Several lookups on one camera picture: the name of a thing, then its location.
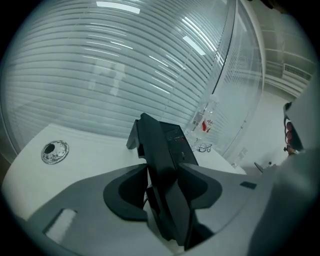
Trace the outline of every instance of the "black mount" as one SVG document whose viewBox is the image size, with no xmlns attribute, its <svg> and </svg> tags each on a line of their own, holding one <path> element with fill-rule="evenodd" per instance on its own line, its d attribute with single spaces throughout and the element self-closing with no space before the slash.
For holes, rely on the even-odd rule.
<svg viewBox="0 0 320 256">
<path fill-rule="evenodd" d="M 124 220 L 147 221 L 143 210 L 146 191 L 162 237 L 189 249 L 212 236 L 212 231 L 198 223 L 194 212 L 212 206 L 222 194 L 222 186 L 211 177 L 179 165 L 198 165 L 180 126 L 143 113 L 140 120 L 135 120 L 126 146 L 137 148 L 138 157 L 144 158 L 147 165 L 105 187 L 103 197 L 110 210 Z M 148 189 L 147 170 L 152 183 Z"/>
</svg>

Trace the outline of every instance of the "ceiling light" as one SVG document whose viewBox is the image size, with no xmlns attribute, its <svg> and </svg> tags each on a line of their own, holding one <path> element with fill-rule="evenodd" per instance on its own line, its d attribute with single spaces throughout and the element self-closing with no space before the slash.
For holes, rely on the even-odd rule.
<svg viewBox="0 0 320 256">
<path fill-rule="evenodd" d="M 100 2 L 100 1 L 97 1 L 96 5 L 99 6 L 99 7 L 121 9 L 121 10 L 132 12 L 132 13 L 135 13 L 135 14 L 139 14 L 140 13 L 140 9 L 139 8 L 132 7 L 132 6 L 126 5 L 126 4 L 116 3 L 116 2 Z"/>
</svg>

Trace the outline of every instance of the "gray panel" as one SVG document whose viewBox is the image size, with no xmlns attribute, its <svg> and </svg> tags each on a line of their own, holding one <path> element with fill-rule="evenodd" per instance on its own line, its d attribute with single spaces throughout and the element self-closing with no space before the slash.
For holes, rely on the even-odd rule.
<svg viewBox="0 0 320 256">
<path fill-rule="evenodd" d="M 198 221 L 210 228 L 214 233 L 222 229 L 241 210 L 254 193 L 254 189 L 240 184 L 242 182 L 259 184 L 260 179 L 262 179 L 262 176 L 228 173 L 193 164 L 185 164 L 185 166 L 217 180 L 222 185 L 220 198 L 210 208 L 197 209 L 195 211 Z"/>
<path fill-rule="evenodd" d="M 80 180 L 43 205 L 27 223 L 44 232 L 62 209 L 71 209 L 76 215 L 60 244 L 71 252 L 87 256 L 171 255 L 146 222 L 121 219 L 103 198 L 108 183 L 145 166 L 134 165 Z"/>
</svg>

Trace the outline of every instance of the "white wall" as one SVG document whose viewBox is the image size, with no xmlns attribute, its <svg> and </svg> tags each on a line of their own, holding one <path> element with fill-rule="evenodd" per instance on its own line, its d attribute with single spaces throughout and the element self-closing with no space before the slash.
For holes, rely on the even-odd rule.
<svg viewBox="0 0 320 256">
<path fill-rule="evenodd" d="M 246 148 L 247 153 L 239 163 L 245 171 L 257 169 L 254 162 L 263 167 L 268 162 L 281 164 L 288 157 L 288 153 L 283 150 L 286 146 L 283 107 L 285 103 L 294 100 L 292 95 L 266 83 L 247 132 L 229 162 L 233 163 L 239 152 Z"/>
</svg>

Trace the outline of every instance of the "white surface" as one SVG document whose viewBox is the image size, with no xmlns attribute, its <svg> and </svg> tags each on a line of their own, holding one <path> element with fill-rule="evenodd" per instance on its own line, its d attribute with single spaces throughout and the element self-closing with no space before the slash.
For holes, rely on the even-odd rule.
<svg viewBox="0 0 320 256">
<path fill-rule="evenodd" d="M 54 140 L 66 141 L 67 157 L 54 165 L 41 160 L 41 150 Z M 51 124 L 33 138 L 7 172 L 2 192 L 13 212 L 27 220 L 39 207 L 69 185 L 96 175 L 145 163 L 124 138 L 97 135 Z M 195 152 L 200 166 L 239 173 L 218 153 Z"/>
</svg>

